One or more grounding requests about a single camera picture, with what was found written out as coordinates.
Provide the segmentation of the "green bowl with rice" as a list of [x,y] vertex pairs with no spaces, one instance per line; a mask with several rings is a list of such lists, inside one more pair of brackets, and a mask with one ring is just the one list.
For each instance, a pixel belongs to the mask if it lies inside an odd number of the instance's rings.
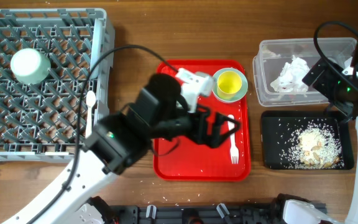
[[27,48],[19,50],[12,56],[10,67],[18,82],[29,85],[44,81],[48,77],[51,63],[38,50]]

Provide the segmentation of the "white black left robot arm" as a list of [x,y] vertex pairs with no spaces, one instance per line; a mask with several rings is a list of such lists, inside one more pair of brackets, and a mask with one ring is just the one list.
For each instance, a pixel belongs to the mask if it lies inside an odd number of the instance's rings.
[[135,164],[152,148],[153,139],[184,136],[199,145],[217,148],[241,123],[216,113],[209,125],[209,108],[198,105],[210,95],[212,76],[179,69],[175,77],[151,76],[136,101],[100,119],[89,137],[58,177],[8,223],[65,223],[97,191]]

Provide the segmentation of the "yellow plastic cup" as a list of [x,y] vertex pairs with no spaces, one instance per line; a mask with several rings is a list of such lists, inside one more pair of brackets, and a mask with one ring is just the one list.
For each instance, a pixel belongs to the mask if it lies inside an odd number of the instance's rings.
[[230,100],[242,88],[241,76],[234,71],[220,74],[217,82],[217,94],[223,100]]

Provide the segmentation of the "white plastic fork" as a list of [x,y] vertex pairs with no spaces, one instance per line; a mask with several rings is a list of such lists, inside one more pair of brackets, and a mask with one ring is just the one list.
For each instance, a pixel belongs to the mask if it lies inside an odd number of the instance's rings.
[[[229,118],[234,119],[234,116],[232,114],[228,115]],[[229,128],[229,130],[231,131],[232,129],[234,129],[235,125],[232,122],[228,122],[227,126]],[[236,146],[236,138],[235,138],[235,134],[231,134],[230,135],[230,157],[231,157],[231,162],[232,164],[238,164],[239,163],[239,150]]]

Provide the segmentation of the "white paper napkin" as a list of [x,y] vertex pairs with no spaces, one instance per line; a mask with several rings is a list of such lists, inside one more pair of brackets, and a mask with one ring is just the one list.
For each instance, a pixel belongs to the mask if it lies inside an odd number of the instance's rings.
[[279,93],[304,93],[308,86],[302,79],[310,71],[305,60],[292,55],[292,62],[286,62],[279,76],[270,84],[274,91]]

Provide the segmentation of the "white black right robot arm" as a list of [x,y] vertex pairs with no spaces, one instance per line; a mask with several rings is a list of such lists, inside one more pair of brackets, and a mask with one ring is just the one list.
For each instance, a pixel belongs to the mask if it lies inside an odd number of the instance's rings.
[[[282,74],[279,77],[284,76],[285,78],[278,78],[278,82],[281,83],[286,81],[288,83],[299,83],[301,78],[306,76],[306,72],[309,72],[310,69],[306,66],[306,62],[301,58],[295,57],[294,62],[286,63],[282,70]],[[356,130],[358,138],[358,117],[356,118]],[[284,160],[281,160],[278,156],[278,151],[268,152],[267,143],[272,141],[268,138],[273,139],[273,137],[268,137],[267,134],[264,134],[264,152],[265,154],[265,165],[271,169],[286,169],[290,166],[289,162],[284,164]],[[311,202],[304,202],[301,199],[285,199],[282,205],[281,218],[283,218],[284,223],[341,223],[331,217],[327,216],[323,212],[320,212]],[[358,223],[358,158],[357,158],[357,167],[356,167],[356,179],[354,185],[354,192],[352,196],[351,207],[349,213],[342,223]]]

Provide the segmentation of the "large light blue plate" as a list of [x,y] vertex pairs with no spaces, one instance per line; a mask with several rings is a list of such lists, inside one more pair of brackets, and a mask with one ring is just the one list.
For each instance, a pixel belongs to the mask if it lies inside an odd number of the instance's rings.
[[101,19],[96,19],[94,23],[94,32],[93,32],[93,42],[91,48],[91,63],[90,69],[92,72],[89,73],[90,79],[95,79],[98,77],[96,62],[98,61],[101,51],[103,49],[102,44],[104,42],[104,31],[103,31],[103,22]]

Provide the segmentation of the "small green saucer plate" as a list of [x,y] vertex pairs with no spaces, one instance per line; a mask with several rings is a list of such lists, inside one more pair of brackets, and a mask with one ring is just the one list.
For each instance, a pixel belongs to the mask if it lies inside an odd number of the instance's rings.
[[[239,92],[237,92],[237,94],[231,98],[230,100],[223,100],[221,99],[218,94],[217,94],[217,82],[218,82],[218,77],[220,76],[220,74],[222,74],[223,72],[226,72],[226,71],[234,71],[234,72],[237,72],[240,76],[241,76],[241,79],[242,79],[242,88],[239,90]],[[214,80],[216,81],[214,87],[213,87],[213,94],[214,96],[219,100],[219,101],[222,101],[224,103],[233,103],[233,102],[236,102],[236,101],[239,101],[241,100],[243,97],[245,97],[247,91],[248,91],[248,81],[245,77],[245,75],[240,72],[239,70],[235,69],[235,68],[222,68],[220,70],[218,70],[214,75],[213,75],[213,78]]]

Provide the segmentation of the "white plastic spoon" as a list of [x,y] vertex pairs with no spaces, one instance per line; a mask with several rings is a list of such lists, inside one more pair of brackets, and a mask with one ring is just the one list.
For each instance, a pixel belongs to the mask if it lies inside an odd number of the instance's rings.
[[88,138],[92,132],[92,127],[93,127],[92,111],[95,104],[96,104],[95,93],[93,91],[88,91],[86,94],[87,118],[86,118],[85,138]]

